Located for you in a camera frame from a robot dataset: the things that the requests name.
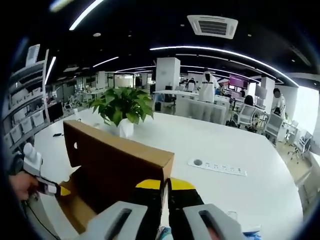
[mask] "cable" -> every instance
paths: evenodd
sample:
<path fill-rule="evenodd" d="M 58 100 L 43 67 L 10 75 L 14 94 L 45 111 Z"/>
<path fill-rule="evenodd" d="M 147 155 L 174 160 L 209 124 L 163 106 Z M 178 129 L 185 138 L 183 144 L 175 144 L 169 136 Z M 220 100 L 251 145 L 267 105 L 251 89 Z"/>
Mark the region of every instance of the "cable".
<path fill-rule="evenodd" d="M 58 236 L 54 235 L 51 231 L 49 231 L 48 228 L 46 228 L 45 225 L 43 225 L 43 223 L 39 220 L 39 218 L 37 217 L 37 215 L 35 214 L 35 212 L 32 210 L 32 208 L 30 207 L 29 203 L 27 203 L 27 201 L 25 201 L 25 204 L 29 207 L 29 209 L 31 210 L 31 212 L 33 213 L 33 215 L 35 216 L 35 218 L 38 220 L 38 222 L 42 225 L 42 227 L 45 228 L 45 230 L 48 231 L 48 233 L 50 233 L 55 239 L 57 240 L 61 240 Z"/>

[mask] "white flower pot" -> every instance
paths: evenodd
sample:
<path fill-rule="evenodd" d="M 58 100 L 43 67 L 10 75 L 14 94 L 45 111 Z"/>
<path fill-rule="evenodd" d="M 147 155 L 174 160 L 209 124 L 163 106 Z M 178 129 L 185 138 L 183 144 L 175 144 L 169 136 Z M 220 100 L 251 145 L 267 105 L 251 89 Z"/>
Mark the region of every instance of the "white flower pot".
<path fill-rule="evenodd" d="M 122 119 L 117 127 L 117 133 L 121 138 L 128 138 L 134 134 L 134 124 L 127 118 Z"/>

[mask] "hand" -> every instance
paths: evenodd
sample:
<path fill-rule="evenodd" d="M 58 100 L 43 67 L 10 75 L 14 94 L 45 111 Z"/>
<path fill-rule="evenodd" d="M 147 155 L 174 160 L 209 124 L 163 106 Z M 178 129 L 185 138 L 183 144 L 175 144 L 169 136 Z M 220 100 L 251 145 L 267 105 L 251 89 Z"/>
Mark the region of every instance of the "hand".
<path fill-rule="evenodd" d="M 38 186 L 38 180 L 24 171 L 19 172 L 17 175 L 9 176 L 9 180 L 20 201 L 29 198 L 28 190 L 31 187 Z"/>

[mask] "potted plant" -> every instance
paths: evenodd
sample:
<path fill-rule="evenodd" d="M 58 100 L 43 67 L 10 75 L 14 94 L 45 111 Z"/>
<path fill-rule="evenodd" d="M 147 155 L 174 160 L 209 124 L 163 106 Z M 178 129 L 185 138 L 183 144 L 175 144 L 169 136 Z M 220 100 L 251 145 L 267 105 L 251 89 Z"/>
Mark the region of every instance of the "potted plant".
<path fill-rule="evenodd" d="M 103 118 L 105 124 L 113 122 L 118 128 L 120 137 L 129 137 L 134 132 L 134 124 L 138 124 L 147 115 L 154 117 L 149 95 L 131 87 L 110 88 L 103 95 L 89 103 L 93 112 Z"/>

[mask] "shelf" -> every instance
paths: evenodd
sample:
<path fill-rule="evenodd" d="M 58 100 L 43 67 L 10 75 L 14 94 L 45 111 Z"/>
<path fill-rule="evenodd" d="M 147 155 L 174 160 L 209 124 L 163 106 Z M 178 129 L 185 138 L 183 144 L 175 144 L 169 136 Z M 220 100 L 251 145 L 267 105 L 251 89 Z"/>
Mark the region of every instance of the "shelf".
<path fill-rule="evenodd" d="M 10 91 L 10 94 L 11 95 L 16 94 L 17 92 L 21 91 L 22 89 L 26 89 L 34 84 L 41 83 L 42 80 L 43 80 L 42 76 L 35 77 L 35 78 L 27 81 L 26 83 L 22 84 L 21 86 L 15 88 L 14 90 Z"/>
<path fill-rule="evenodd" d="M 34 136 L 36 133 L 40 132 L 42 129 L 48 127 L 49 125 L 49 122 L 45 122 L 40 126 L 34 127 L 31 131 L 27 132 L 26 134 L 23 134 L 19 141 L 17 141 L 15 144 L 12 145 L 12 147 L 10 147 L 10 151 L 14 151 L 17 147 L 19 147 L 20 144 L 27 141 L 28 138 Z"/>
<path fill-rule="evenodd" d="M 28 106 L 30 103 L 32 103 L 38 99 L 41 99 L 42 96 L 43 96 L 43 92 L 41 91 L 41 92 L 39 92 L 39 94 L 32 96 L 32 98 L 25 99 L 25 100 L 21 101 L 20 103 L 14 105 L 13 108 L 11 108 L 6 115 L 2 116 L 2 119 L 5 119 L 5 118 L 9 117 L 10 115 L 15 114 L 19 110 Z"/>
<path fill-rule="evenodd" d="M 21 68 L 20 70 L 14 72 L 9 80 L 9 83 L 15 84 L 16 82 L 25 79 L 33 74 L 37 74 L 43 71 L 44 69 L 44 64 L 45 61 L 37 61 L 36 63 L 29 65 L 29 66 L 25 66 L 24 68 Z"/>

